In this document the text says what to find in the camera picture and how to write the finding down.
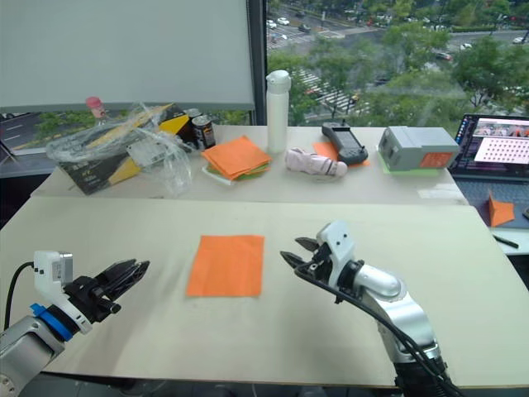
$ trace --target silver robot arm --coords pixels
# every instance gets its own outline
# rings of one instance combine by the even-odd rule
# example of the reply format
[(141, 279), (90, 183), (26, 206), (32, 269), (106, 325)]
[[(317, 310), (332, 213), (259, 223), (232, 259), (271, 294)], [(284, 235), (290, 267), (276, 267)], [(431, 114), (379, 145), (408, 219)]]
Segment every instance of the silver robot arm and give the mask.
[(395, 383), (406, 397), (461, 396), (446, 374), (430, 321), (397, 276), (354, 258), (355, 244), (346, 222), (327, 224), (317, 238), (296, 242), (312, 252), (305, 261), (291, 252), (281, 256), (302, 279), (373, 316), (397, 372)]
[(73, 280), (72, 254), (35, 252), (35, 287), (52, 305), (33, 304), (33, 316), (25, 316), (0, 335), (0, 396), (18, 396), (75, 333), (86, 334), (92, 323), (117, 313), (121, 306), (114, 300), (137, 283), (148, 266), (148, 261), (132, 259), (109, 266), (95, 278)]

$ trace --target pen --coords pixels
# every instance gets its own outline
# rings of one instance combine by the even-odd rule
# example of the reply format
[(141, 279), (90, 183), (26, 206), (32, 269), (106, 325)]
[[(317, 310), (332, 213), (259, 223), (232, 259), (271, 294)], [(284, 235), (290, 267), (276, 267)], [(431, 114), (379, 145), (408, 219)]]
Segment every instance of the pen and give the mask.
[(493, 234), (493, 237), (496, 239), (497, 242), (502, 242), (503, 244), (507, 244), (508, 246), (511, 246), (512, 248), (518, 248), (519, 245), (516, 242), (512, 242), (506, 238), (502, 238), (500, 236), (496, 236)]

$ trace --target orange label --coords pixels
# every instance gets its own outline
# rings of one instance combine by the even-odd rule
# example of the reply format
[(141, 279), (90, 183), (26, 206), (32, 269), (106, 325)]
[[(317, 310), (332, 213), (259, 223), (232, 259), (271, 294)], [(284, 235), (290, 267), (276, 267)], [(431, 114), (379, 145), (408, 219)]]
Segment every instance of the orange label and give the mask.
[(452, 153), (426, 153), (422, 158), (420, 168), (442, 168), (448, 165)]

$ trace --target bottle cap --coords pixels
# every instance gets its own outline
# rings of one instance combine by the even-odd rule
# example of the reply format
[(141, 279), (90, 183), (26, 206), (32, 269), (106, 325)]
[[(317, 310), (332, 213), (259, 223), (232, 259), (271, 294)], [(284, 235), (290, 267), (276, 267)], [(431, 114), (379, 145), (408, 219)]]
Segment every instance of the bottle cap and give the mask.
[(86, 106), (89, 108), (99, 108), (102, 105), (101, 99), (98, 97), (88, 97), (86, 98)]
[(266, 76), (268, 91), (270, 93), (287, 93), (292, 85), (292, 80), (286, 70), (275, 70)]

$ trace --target laptop keyboard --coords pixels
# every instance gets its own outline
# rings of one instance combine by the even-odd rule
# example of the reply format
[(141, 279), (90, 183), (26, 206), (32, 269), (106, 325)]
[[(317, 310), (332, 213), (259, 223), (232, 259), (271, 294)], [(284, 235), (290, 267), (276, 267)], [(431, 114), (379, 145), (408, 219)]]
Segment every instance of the laptop keyboard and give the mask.
[(529, 184), (506, 184), (461, 179), (457, 181), (457, 184), (470, 202), (488, 200), (488, 193), (492, 190), (495, 200), (529, 205)]

